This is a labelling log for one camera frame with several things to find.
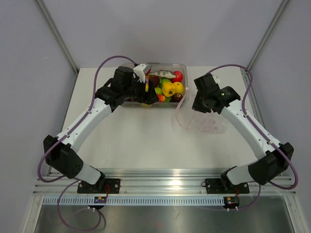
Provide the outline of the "clear zip top bag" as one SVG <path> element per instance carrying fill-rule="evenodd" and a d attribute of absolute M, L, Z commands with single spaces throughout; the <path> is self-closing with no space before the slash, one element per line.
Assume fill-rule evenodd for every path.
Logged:
<path fill-rule="evenodd" d="M 175 119 L 180 127 L 198 133 L 225 133 L 226 120 L 216 113 L 201 113 L 192 109 L 194 93 L 186 87 L 185 94 L 175 109 Z"/>

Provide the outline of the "red toy pear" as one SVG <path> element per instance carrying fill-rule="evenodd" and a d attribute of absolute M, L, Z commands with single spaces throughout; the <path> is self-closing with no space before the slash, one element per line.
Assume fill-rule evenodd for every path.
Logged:
<path fill-rule="evenodd" d="M 157 94 L 157 97 L 158 97 L 159 102 L 165 102 L 165 100 L 166 100 L 166 97 L 164 95 Z"/>

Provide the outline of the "yellow toy bell pepper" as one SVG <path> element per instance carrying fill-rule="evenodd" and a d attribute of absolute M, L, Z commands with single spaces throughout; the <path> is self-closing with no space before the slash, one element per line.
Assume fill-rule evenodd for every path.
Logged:
<path fill-rule="evenodd" d="M 162 93 L 166 97 L 171 97 L 176 93 L 176 86 L 171 82 L 164 82 L 162 84 Z"/>

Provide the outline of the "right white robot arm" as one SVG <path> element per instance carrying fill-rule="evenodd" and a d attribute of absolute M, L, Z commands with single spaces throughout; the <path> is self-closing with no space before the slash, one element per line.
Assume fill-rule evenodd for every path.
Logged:
<path fill-rule="evenodd" d="M 220 88 L 211 74 L 194 80 L 197 93 L 192 109 L 201 113 L 218 113 L 229 121 L 252 149 L 256 160 L 235 166 L 222 174 L 221 188 L 232 192 L 245 182 L 269 183 L 289 166 L 294 148 L 271 136 L 259 122 L 242 108 L 239 94 L 230 86 Z"/>

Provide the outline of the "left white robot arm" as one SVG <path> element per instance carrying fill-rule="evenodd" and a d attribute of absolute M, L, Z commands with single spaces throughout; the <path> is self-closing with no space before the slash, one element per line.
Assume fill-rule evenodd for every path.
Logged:
<path fill-rule="evenodd" d="M 85 163 L 78 155 L 84 141 L 106 117 L 113 113 L 125 100 L 153 104 L 159 100 L 154 84 L 146 84 L 149 64 L 139 64 L 134 68 L 118 67 L 114 76 L 93 94 L 88 108 L 64 131 L 56 137 L 44 139 L 45 162 L 69 179 L 88 183 L 94 193 L 105 187 L 105 175 Z"/>

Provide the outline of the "clear plastic food container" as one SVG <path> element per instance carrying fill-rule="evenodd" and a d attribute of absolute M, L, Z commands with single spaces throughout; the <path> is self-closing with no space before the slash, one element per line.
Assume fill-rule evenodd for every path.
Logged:
<path fill-rule="evenodd" d="M 147 72 L 146 81 L 154 83 L 155 92 L 159 97 L 159 101 L 151 106 L 176 107 L 189 87 L 187 68 L 182 64 L 150 63 L 149 65 L 150 69 Z M 170 85 L 162 87 L 165 82 L 174 83 L 176 86 L 172 95 L 168 95 L 168 90 L 172 90 Z"/>

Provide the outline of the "orange toy citrus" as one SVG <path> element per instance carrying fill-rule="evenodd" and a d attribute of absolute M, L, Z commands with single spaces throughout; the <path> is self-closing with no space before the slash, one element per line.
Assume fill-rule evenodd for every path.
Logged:
<path fill-rule="evenodd" d="M 173 85 L 175 86 L 175 93 L 176 94 L 183 94 L 184 93 L 184 86 L 181 82 L 174 82 Z"/>

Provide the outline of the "dark red toy apple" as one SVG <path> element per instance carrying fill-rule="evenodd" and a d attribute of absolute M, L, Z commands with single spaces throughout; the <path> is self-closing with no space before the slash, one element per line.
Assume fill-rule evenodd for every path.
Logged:
<path fill-rule="evenodd" d="M 171 102 L 175 102 L 178 103 L 182 100 L 183 95 L 180 93 L 175 93 L 172 97 L 171 97 Z"/>

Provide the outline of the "red toy tomato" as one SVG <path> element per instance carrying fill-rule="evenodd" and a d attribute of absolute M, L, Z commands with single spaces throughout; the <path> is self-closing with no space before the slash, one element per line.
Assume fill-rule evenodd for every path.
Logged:
<path fill-rule="evenodd" d="M 183 73 L 180 71 L 174 71 L 173 73 L 174 73 L 175 77 L 171 79 L 171 82 L 172 83 L 175 83 L 175 82 L 181 83 L 183 81 Z"/>

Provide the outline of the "grey toy fish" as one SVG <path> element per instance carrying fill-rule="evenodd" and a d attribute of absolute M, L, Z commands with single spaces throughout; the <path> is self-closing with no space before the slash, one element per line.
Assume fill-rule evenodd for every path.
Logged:
<path fill-rule="evenodd" d="M 161 78 L 172 79 L 175 77 L 174 73 L 169 70 L 158 70 L 148 73 L 149 76 L 158 76 Z"/>

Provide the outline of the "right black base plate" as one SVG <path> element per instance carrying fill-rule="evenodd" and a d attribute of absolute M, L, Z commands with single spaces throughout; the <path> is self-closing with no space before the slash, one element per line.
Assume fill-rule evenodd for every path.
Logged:
<path fill-rule="evenodd" d="M 248 183 L 231 185 L 222 183 L 220 178 L 207 178 L 201 182 L 201 186 L 206 189 L 207 194 L 249 194 Z"/>

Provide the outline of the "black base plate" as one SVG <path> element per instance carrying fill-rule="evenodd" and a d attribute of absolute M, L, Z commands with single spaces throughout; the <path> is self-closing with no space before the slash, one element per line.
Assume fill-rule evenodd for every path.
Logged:
<path fill-rule="evenodd" d="M 81 181 L 78 185 L 78 194 L 118 194 L 120 192 L 121 179 L 104 178 L 96 184 Z"/>
<path fill-rule="evenodd" d="M 201 186 L 206 189 L 207 194 L 249 194 L 248 183 L 231 185 L 222 183 L 220 178 L 207 178 L 201 182 Z"/>

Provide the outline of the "aluminium mounting rail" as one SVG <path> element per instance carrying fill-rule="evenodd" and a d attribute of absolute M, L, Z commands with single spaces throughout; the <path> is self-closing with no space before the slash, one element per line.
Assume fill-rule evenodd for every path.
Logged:
<path fill-rule="evenodd" d="M 206 178 L 217 178 L 220 168 L 213 169 L 112 169 L 101 168 L 107 178 L 121 179 L 119 196 L 207 196 L 201 183 Z M 75 180 L 61 178 L 52 183 L 37 180 L 32 195 L 59 195 Z M 289 186 L 294 181 L 290 176 L 277 176 L 273 182 Z M 271 184 L 261 188 L 261 196 L 296 196 L 296 189 L 282 190 Z"/>

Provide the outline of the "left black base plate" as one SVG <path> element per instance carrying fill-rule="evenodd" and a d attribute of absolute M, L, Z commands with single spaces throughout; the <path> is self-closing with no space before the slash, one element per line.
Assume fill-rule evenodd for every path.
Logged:
<path fill-rule="evenodd" d="M 78 185 L 78 194 L 118 194 L 120 192 L 121 179 L 104 178 L 96 184 L 81 181 Z"/>

